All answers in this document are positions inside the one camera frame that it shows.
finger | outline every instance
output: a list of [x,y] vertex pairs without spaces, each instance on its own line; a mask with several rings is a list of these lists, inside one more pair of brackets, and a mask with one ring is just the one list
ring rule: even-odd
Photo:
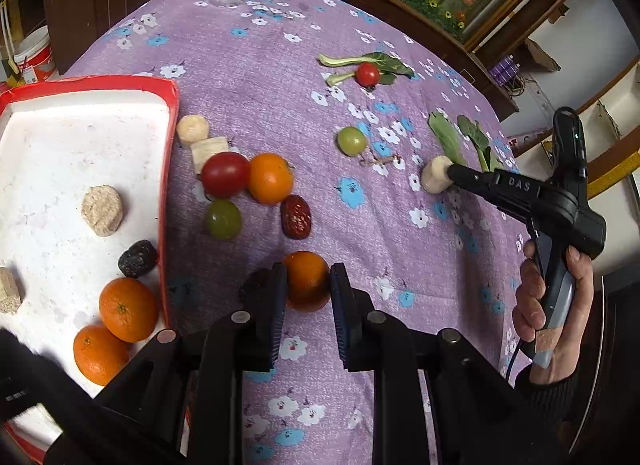
[[529,259],[533,257],[533,254],[536,253],[536,244],[533,242],[533,239],[530,239],[524,244],[522,252],[524,253],[525,257],[528,257]]
[[540,300],[545,295],[545,280],[542,279],[538,265],[535,264],[533,259],[526,259],[520,265],[520,280],[522,281],[522,286],[527,289],[531,296]]
[[533,328],[539,330],[545,325],[545,312],[542,310],[542,306],[524,285],[520,285],[516,290],[516,304],[524,318]]
[[588,255],[573,247],[566,251],[566,265],[575,277],[575,292],[558,344],[580,345],[593,302],[593,266]]
[[511,312],[511,318],[513,319],[513,327],[524,342],[533,342],[533,339],[536,338],[536,331],[531,327],[531,325],[524,318],[522,312],[515,307],[513,312]]

metal screw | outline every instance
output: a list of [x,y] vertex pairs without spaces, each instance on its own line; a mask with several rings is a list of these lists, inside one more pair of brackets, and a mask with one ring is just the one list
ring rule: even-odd
[[442,330],[442,338],[449,344],[455,344],[460,340],[460,332],[453,328],[445,328]]
[[162,330],[156,338],[160,344],[169,344],[175,340],[176,333],[173,330]]
[[386,320],[386,315],[380,310],[370,311],[367,314],[367,320],[373,324],[382,324]]
[[251,314],[244,310],[238,310],[231,314],[231,320],[236,324],[244,324],[251,319]]

orange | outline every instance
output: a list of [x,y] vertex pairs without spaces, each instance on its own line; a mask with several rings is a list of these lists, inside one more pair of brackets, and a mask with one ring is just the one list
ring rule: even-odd
[[293,190],[293,174],[287,160],[274,153],[254,156],[247,188],[258,203],[280,203]]
[[329,265],[318,254],[298,251],[282,260],[289,276],[289,304],[298,311],[318,311],[329,301]]
[[118,339],[138,342],[149,337],[156,326],[156,298],[136,279],[114,279],[100,294],[100,318]]
[[86,378],[107,385],[129,362],[129,350],[104,326],[85,326],[74,339],[74,359]]

green grape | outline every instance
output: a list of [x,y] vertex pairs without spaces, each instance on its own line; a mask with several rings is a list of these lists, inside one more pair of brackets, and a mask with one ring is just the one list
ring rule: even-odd
[[358,156],[367,148],[367,137],[358,128],[347,126],[338,132],[338,147],[347,156]]
[[242,216],[229,200],[215,200],[207,209],[207,228],[215,239],[233,239],[242,230]]

white bucket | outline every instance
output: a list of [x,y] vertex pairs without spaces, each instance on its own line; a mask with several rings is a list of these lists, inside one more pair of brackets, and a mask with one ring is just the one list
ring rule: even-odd
[[51,55],[49,27],[38,28],[24,38],[15,50],[14,60],[27,84],[51,77],[56,63]]

